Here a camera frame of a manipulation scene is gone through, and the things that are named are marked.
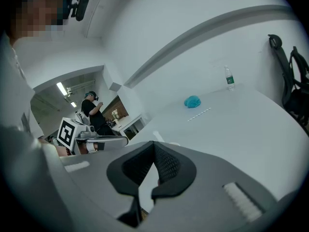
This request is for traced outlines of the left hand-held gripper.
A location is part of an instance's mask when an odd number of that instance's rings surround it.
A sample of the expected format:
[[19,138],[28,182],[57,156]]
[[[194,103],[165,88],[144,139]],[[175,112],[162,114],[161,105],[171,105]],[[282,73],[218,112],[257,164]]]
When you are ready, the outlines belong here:
[[125,136],[98,136],[93,126],[66,117],[61,120],[57,140],[74,155],[81,154],[80,146],[87,151],[104,151],[128,144]]

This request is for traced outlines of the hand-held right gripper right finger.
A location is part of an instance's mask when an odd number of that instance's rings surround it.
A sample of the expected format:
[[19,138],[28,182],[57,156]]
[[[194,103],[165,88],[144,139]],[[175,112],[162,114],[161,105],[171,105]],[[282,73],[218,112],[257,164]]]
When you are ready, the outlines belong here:
[[155,142],[160,184],[143,232],[264,232],[283,213],[259,182],[228,161]]

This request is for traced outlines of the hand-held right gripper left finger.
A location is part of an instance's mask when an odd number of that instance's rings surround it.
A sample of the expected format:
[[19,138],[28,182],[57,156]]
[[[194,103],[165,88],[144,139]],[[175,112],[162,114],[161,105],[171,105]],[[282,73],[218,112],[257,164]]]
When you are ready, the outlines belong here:
[[70,208],[78,226],[154,226],[142,219],[139,188],[153,164],[152,141],[63,158]]

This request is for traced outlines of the striped paper straw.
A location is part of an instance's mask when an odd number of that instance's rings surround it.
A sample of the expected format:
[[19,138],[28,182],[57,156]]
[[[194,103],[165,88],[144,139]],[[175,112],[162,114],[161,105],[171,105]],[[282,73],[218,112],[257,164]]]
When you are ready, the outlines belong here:
[[208,108],[208,109],[206,109],[206,110],[204,110],[204,111],[202,111],[201,113],[199,113],[199,114],[195,115],[194,117],[192,117],[192,118],[188,119],[187,121],[189,122],[189,121],[191,121],[191,120],[193,120],[193,119],[195,119],[195,118],[197,118],[197,117],[201,116],[202,114],[206,113],[206,112],[207,112],[207,111],[209,111],[209,110],[211,110],[211,107],[210,107],[210,108]]

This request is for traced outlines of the person's left forearm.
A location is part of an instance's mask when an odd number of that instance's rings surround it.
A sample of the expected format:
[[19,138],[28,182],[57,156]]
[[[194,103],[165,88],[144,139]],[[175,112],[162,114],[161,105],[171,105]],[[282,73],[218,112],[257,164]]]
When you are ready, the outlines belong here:
[[53,143],[48,142],[47,140],[43,139],[42,137],[40,137],[38,140],[39,140],[42,144],[48,144],[48,145],[53,146],[53,147],[56,149],[56,151],[57,151],[57,153],[58,153],[58,155],[59,155],[60,157],[67,157],[67,156],[70,156],[70,153],[67,151],[67,149],[66,149],[64,146],[54,145]]

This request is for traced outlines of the person's left hand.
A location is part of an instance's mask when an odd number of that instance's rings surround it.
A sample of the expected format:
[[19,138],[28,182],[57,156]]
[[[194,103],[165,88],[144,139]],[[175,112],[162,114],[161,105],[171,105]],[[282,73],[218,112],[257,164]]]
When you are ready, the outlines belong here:
[[90,153],[95,153],[98,151],[98,144],[82,142],[78,144],[78,148],[79,148],[80,154],[90,154]]

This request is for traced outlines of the white desk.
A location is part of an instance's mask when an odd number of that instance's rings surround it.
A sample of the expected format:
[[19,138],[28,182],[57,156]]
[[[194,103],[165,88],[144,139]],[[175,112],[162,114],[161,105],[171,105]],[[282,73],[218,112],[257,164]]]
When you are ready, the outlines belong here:
[[129,137],[126,135],[126,130],[130,130],[134,135],[137,135],[146,126],[142,115],[130,117],[125,116],[117,120],[116,125],[112,127],[112,131],[115,135],[120,134],[125,136],[129,141]]

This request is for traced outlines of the white gray device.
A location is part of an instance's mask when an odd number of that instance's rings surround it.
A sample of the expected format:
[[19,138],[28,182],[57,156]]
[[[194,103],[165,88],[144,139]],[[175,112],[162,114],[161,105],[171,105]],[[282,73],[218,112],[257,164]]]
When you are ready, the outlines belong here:
[[85,116],[85,114],[82,111],[79,111],[79,110],[75,112],[75,120],[87,126],[91,125],[89,119]]

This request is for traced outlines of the blue crumpled cloth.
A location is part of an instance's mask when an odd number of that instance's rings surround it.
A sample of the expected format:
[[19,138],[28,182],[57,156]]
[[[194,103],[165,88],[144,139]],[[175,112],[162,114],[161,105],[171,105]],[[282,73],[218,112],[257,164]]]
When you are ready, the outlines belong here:
[[196,108],[201,105],[201,100],[198,96],[190,96],[184,101],[187,108]]

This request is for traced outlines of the clear plastic water bottle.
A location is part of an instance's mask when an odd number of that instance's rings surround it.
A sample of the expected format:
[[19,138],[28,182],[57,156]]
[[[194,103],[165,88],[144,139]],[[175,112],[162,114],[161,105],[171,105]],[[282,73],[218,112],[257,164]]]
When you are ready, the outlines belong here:
[[225,78],[226,78],[228,89],[232,91],[235,89],[235,81],[234,81],[233,74],[227,65],[224,66],[224,69],[225,69]]

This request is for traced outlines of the person's white shirt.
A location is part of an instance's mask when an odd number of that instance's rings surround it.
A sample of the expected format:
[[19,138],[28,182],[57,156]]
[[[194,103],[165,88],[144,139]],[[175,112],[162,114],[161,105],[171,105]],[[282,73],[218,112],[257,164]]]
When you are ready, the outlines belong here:
[[30,107],[35,92],[28,85],[8,36],[0,36],[0,150],[22,148],[19,137],[44,137]]

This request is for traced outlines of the black mesh office chair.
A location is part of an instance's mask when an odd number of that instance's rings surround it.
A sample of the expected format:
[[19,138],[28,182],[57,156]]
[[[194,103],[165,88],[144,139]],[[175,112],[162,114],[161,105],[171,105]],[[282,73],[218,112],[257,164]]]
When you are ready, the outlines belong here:
[[309,65],[295,46],[287,57],[281,38],[275,34],[269,34],[268,37],[284,80],[281,98],[283,108],[305,127],[309,124]]

